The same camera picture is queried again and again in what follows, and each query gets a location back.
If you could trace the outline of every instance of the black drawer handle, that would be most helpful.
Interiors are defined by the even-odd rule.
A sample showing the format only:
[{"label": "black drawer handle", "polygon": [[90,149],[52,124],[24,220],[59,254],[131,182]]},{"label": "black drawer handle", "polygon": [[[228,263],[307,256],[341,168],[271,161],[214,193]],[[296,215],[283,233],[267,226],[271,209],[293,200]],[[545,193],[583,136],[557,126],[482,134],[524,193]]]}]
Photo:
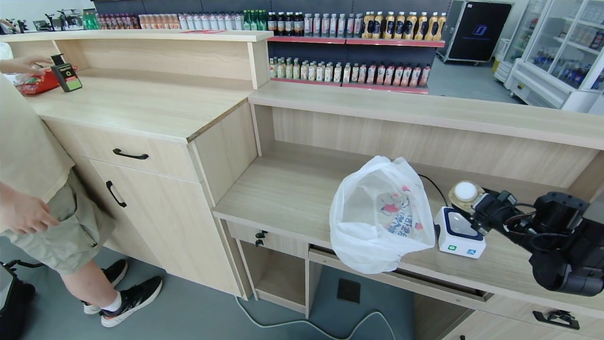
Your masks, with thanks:
[{"label": "black drawer handle", "polygon": [[547,317],[545,317],[543,313],[534,310],[533,315],[535,316],[535,319],[537,319],[537,321],[539,322],[579,330],[579,322],[574,318],[574,316],[572,316],[569,312],[565,310],[555,310],[551,312]]},{"label": "black drawer handle", "polygon": [[122,208],[125,208],[128,204],[126,204],[126,202],[118,201],[117,197],[115,196],[113,191],[111,191],[111,187],[113,186],[113,183],[111,181],[107,181],[107,183],[105,183],[105,184],[107,185],[107,190],[109,190],[109,192],[111,193],[111,196],[113,196],[113,198],[117,202],[117,204],[119,204]]},{"label": "black drawer handle", "polygon": [[128,157],[128,158],[134,158],[134,159],[140,159],[140,160],[144,160],[149,158],[149,155],[147,154],[142,154],[140,156],[133,156],[133,155],[127,155],[127,154],[123,154],[121,153],[120,149],[113,149],[114,154],[118,155],[118,156],[123,156],[123,157]]}]

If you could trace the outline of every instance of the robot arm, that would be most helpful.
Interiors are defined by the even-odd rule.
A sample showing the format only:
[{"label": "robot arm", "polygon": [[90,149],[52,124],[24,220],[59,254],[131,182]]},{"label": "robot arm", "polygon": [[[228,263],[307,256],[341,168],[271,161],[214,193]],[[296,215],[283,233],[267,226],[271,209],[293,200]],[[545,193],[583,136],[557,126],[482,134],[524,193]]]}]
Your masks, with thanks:
[{"label": "robot arm", "polygon": [[[517,207],[534,211],[523,212]],[[485,189],[473,213],[454,205],[486,235],[497,230],[531,253],[535,281],[557,292],[594,296],[604,289],[604,194],[591,205],[561,192],[549,192],[533,205],[518,203],[507,191]]]}]

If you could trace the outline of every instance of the logo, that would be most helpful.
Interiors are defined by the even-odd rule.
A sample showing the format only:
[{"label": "logo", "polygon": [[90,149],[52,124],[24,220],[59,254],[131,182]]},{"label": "logo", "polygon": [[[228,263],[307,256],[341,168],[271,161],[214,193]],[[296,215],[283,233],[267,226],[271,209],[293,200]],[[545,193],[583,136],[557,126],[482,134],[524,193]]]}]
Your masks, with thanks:
[{"label": "logo", "polygon": [[474,27],[474,31],[472,32],[473,35],[475,36],[481,36],[484,35],[487,31],[487,25],[476,25],[476,27]]}]

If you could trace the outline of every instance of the black sneaker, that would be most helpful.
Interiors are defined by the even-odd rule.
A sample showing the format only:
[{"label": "black sneaker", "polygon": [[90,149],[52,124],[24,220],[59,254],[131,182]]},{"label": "black sneaker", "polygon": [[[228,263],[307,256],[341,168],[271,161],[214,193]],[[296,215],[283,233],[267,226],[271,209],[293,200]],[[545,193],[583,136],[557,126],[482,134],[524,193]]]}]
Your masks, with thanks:
[{"label": "black sneaker", "polygon": [[137,310],[145,307],[159,295],[163,281],[160,276],[120,291],[121,306],[115,312],[101,309],[101,324],[105,327],[115,327]]},{"label": "black sneaker", "polygon": [[[107,269],[103,269],[103,273],[111,282],[112,286],[117,286],[118,283],[126,276],[126,272],[128,271],[128,262],[125,259],[118,260]],[[95,306],[93,304],[88,304],[86,301],[82,301],[84,304],[84,313],[92,315],[98,314],[101,311],[101,307]]]}]

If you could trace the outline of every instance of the plastic bag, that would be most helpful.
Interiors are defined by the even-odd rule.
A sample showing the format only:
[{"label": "plastic bag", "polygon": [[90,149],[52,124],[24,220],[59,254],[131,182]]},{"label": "plastic bag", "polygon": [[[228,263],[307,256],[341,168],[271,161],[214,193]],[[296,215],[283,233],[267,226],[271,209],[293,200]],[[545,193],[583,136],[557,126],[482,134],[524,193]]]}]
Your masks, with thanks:
[{"label": "plastic bag", "polygon": [[406,253],[435,244],[423,183],[402,157],[373,157],[347,176],[333,198],[329,225],[337,256],[364,274],[392,271]]}]

